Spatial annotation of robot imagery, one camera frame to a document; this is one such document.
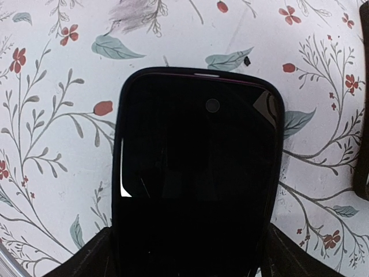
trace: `red flower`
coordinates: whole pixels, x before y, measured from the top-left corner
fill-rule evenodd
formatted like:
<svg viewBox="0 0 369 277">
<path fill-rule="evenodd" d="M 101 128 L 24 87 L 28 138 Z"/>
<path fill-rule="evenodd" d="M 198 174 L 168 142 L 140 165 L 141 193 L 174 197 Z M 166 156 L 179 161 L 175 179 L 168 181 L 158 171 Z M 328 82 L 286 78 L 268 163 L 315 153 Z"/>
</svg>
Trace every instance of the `red flower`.
<svg viewBox="0 0 369 277">
<path fill-rule="evenodd" d="M 102 101 L 98 102 L 93 108 L 93 113 L 102 117 L 113 111 L 112 101 Z"/>
<path fill-rule="evenodd" d="M 350 90 L 350 93 L 353 95 L 355 88 L 359 87 L 359 83 L 355 81 L 355 78 L 353 75 L 349 76 L 346 75 L 346 87 L 348 87 Z"/>
<path fill-rule="evenodd" d="M 333 235 L 327 235 L 325 237 L 324 239 L 325 249 L 334 248 L 336 246 L 336 243 L 341 239 L 341 236 L 338 235 L 339 233 L 340 231 L 337 230 L 333 233 Z"/>
<path fill-rule="evenodd" d="M 13 53 L 13 59 L 14 61 L 12 62 L 12 64 L 10 65 L 10 71 L 13 71 L 15 73 L 19 73 L 21 72 L 21 66 L 23 66 L 25 64 L 25 48 L 23 48 L 21 51 L 19 51 L 19 48 L 17 47 L 14 50 Z"/>
<path fill-rule="evenodd" d="M 217 3 L 217 7 L 218 7 L 218 10 L 221 11 L 222 13 L 226 13 L 228 11 L 228 7 L 224 2 L 219 1 Z"/>
<path fill-rule="evenodd" d="M 296 66 L 291 63 L 286 63 L 282 67 L 283 67 L 283 71 L 287 73 L 292 73 L 292 72 L 295 72 L 296 70 Z"/>
<path fill-rule="evenodd" d="M 301 23 L 301 19 L 297 16 L 293 16 L 295 9 L 291 6 L 287 6 L 287 10 L 284 9 L 279 9 L 279 13 L 282 14 L 283 16 L 286 16 L 285 20 L 289 25 L 292 25 L 292 20 L 296 23 Z"/>
<path fill-rule="evenodd" d="M 9 176 L 9 172 L 6 170 L 6 164 L 5 161 L 0 161 L 0 180 L 2 180 L 3 177 L 7 178 Z"/>
<path fill-rule="evenodd" d="M 355 23 L 352 20 L 348 20 L 348 14 L 344 13 L 344 16 L 345 17 L 342 18 L 342 21 L 347 23 L 348 28 L 352 29 L 352 26 L 354 26 Z"/>
<path fill-rule="evenodd" d="M 77 24 L 73 24 L 69 30 L 67 27 L 64 27 L 62 30 L 62 35 L 64 36 L 64 38 L 60 41 L 60 44 L 63 46 L 67 45 L 69 38 L 75 42 L 78 39 L 78 33 L 75 32 L 77 28 Z"/>
</svg>

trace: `phone screen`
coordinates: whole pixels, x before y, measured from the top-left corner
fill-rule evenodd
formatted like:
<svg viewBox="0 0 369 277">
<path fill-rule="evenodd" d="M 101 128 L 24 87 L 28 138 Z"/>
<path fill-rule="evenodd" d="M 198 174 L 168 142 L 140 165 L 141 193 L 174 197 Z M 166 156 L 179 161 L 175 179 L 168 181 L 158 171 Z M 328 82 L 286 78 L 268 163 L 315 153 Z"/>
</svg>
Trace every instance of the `phone screen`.
<svg viewBox="0 0 369 277">
<path fill-rule="evenodd" d="M 274 177 L 272 93 L 221 78 L 147 74 L 125 101 L 127 249 L 142 263 L 162 257 L 184 276 L 247 273 Z"/>
</svg>

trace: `smartphone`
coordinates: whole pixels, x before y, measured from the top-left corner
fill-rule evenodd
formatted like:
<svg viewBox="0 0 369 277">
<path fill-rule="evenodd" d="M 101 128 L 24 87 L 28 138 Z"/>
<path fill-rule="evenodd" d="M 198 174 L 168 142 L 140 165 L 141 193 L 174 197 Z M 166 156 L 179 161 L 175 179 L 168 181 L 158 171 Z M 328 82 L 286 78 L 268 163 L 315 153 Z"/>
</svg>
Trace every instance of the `smartphone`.
<svg viewBox="0 0 369 277">
<path fill-rule="evenodd" d="M 279 92 L 255 77 L 189 68 L 130 76 L 112 176 L 118 276 L 254 276 L 283 122 Z"/>
</svg>

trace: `black speck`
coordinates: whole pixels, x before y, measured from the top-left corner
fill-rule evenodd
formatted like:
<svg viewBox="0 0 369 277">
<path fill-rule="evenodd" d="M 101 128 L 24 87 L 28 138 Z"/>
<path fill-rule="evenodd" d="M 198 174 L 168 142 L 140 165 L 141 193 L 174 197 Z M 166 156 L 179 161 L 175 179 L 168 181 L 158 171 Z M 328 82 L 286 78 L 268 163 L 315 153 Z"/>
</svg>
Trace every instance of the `black speck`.
<svg viewBox="0 0 369 277">
<path fill-rule="evenodd" d="M 248 56 L 245 57 L 245 59 L 243 60 L 243 63 L 246 65 L 246 66 L 249 66 L 251 64 L 250 62 L 250 59 L 248 58 Z"/>
</svg>

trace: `floral pattern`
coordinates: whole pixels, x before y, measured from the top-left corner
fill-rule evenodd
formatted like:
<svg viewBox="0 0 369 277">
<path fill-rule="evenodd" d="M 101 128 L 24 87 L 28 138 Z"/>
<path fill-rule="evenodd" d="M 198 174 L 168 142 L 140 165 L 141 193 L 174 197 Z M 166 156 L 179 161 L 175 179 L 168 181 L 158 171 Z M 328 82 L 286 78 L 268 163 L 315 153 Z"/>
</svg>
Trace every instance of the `floral pattern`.
<svg viewBox="0 0 369 277">
<path fill-rule="evenodd" d="M 111 225 L 120 89 L 136 70 L 170 64 L 278 88 L 287 112 L 272 222 L 336 271 L 365 275 L 369 204 L 350 184 L 364 114 L 364 0 L 327 1 L 0 2 L 0 243 L 43 276 Z"/>
</svg>

